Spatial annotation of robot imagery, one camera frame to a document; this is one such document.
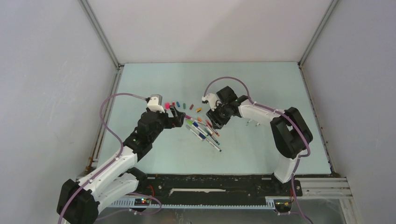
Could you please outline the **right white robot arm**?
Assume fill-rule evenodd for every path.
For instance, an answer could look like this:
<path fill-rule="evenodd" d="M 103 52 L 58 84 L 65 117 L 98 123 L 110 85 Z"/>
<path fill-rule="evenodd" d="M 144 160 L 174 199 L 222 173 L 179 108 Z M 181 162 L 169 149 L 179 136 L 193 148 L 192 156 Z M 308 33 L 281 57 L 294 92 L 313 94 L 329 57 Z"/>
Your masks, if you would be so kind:
<path fill-rule="evenodd" d="M 280 153 L 273 173 L 276 179 L 272 181 L 271 187 L 277 195 L 288 192 L 297 160 L 313 140 L 313 135 L 300 111 L 295 107 L 287 110 L 270 109 L 259 105 L 246 95 L 238 97 L 229 86 L 215 94 L 205 94 L 202 102 L 210 106 L 206 115 L 215 129 L 221 129 L 231 117 L 246 118 L 269 125 L 276 149 Z"/>

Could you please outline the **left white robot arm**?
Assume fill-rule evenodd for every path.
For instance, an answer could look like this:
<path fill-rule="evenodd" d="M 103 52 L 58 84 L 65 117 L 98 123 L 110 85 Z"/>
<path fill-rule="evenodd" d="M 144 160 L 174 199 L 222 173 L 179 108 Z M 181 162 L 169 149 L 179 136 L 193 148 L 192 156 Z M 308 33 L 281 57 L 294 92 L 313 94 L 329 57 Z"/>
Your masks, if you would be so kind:
<path fill-rule="evenodd" d="M 182 127 L 185 113 L 170 107 L 167 112 L 149 108 L 137 121 L 133 132 L 105 163 L 77 181 L 67 180 L 57 205 L 58 223 L 93 224 L 99 214 L 114 201 L 129 193 L 143 194 L 148 188 L 145 174 L 135 168 L 151 149 L 164 129 Z"/>

